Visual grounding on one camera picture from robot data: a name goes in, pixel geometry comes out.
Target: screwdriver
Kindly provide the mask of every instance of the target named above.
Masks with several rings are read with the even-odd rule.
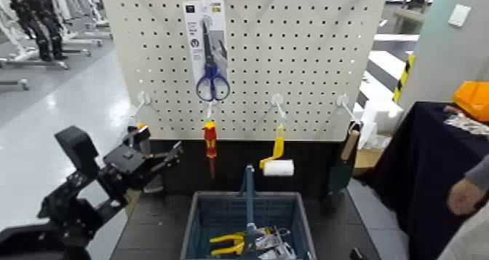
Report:
[[[206,155],[209,158],[210,177],[215,179],[215,157],[218,152],[215,148],[217,134],[215,132],[214,122],[206,122],[204,125],[204,139],[206,144]]]

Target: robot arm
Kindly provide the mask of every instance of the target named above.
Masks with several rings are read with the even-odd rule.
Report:
[[[85,247],[104,224],[130,203],[127,191],[141,190],[162,170],[178,164],[182,152],[178,142],[167,153],[144,155],[138,151],[139,143],[150,137],[148,128],[144,127],[126,135],[121,145],[104,156],[106,166],[99,168],[94,160],[97,150],[84,131],[71,126],[55,137],[76,171],[44,198],[38,217],[48,218],[47,223],[0,232],[2,259],[4,256],[27,259],[30,253],[36,257],[58,253],[66,260],[90,259]],[[93,181],[108,195],[105,202],[95,207],[78,198],[79,192]]]

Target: white pegboard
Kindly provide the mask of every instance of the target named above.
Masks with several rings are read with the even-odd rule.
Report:
[[[131,101],[153,138],[202,139],[207,104],[195,93],[183,1],[105,0]],[[284,97],[286,140],[342,141],[384,0],[224,0],[230,96],[214,106],[219,139],[274,139]],[[353,108],[354,101],[348,106]]]

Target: scissors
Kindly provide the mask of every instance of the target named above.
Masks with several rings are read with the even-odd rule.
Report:
[[[204,76],[197,82],[196,93],[203,101],[221,101],[228,97],[231,87],[227,79],[219,73],[218,64],[210,48],[210,38],[205,21],[202,21],[202,31],[205,54]]]

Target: blue scissors handle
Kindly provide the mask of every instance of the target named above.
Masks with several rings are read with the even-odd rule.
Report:
[[[208,98],[204,97],[205,94],[200,92],[201,90],[204,89],[204,86],[202,85],[205,82],[209,82],[210,84],[210,94]],[[215,86],[217,82],[219,82],[219,84],[223,83],[226,86],[226,90],[222,91],[221,94],[218,94],[217,92],[217,88]],[[224,98],[228,97],[230,91],[231,91],[231,87],[229,86],[229,82],[224,78],[224,76],[222,76],[219,73],[218,67],[215,65],[206,64],[204,67],[204,76],[199,80],[199,82],[197,82],[197,86],[196,86],[197,96],[199,96],[199,98],[202,99],[203,101],[213,101],[213,100],[221,101]]]

